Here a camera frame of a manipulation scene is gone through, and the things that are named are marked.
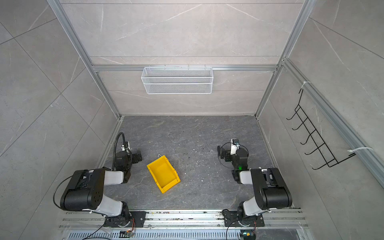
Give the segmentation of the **yellow plastic bin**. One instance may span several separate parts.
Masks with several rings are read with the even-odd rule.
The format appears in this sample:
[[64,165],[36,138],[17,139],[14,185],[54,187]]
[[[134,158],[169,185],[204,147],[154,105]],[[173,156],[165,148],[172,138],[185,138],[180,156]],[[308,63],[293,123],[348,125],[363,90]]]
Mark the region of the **yellow plastic bin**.
[[161,156],[148,164],[147,168],[162,194],[181,182],[177,171],[166,156]]

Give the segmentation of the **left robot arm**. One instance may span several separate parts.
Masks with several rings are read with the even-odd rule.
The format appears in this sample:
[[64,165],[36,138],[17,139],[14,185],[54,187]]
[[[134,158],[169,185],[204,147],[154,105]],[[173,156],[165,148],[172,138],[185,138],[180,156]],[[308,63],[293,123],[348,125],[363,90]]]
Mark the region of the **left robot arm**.
[[135,227],[135,218],[128,204],[114,200],[104,194],[105,186],[128,183],[132,165],[142,161],[141,152],[132,153],[125,134],[119,132],[114,143],[113,160],[110,168],[102,167],[93,170],[77,170],[70,177],[60,202],[54,205],[69,212],[90,212],[105,217],[105,227]]

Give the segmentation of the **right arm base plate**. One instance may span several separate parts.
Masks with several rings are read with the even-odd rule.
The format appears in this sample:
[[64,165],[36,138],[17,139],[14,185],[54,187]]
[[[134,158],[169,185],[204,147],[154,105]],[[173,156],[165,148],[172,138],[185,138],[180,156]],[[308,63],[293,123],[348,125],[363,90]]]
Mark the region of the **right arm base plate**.
[[262,215],[252,217],[240,217],[237,211],[222,210],[225,227],[264,227],[265,222]]

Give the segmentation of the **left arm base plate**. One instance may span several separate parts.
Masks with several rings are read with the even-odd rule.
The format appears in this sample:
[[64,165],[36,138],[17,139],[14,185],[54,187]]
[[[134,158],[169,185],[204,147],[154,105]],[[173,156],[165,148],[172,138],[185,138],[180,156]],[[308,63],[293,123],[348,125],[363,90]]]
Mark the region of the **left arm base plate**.
[[142,228],[145,223],[147,212],[133,211],[129,214],[121,214],[116,217],[107,217],[104,227],[111,228]]

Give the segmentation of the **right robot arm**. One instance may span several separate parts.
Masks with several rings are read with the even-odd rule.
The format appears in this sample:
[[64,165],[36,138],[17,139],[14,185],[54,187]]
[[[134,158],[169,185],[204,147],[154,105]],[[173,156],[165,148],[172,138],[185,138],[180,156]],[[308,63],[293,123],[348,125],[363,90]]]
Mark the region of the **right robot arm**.
[[232,164],[235,182],[253,187],[254,196],[239,204],[236,211],[222,210],[226,227],[263,227],[263,213],[290,208],[292,195],[277,168],[248,168],[248,149],[238,139],[217,147],[218,159]]

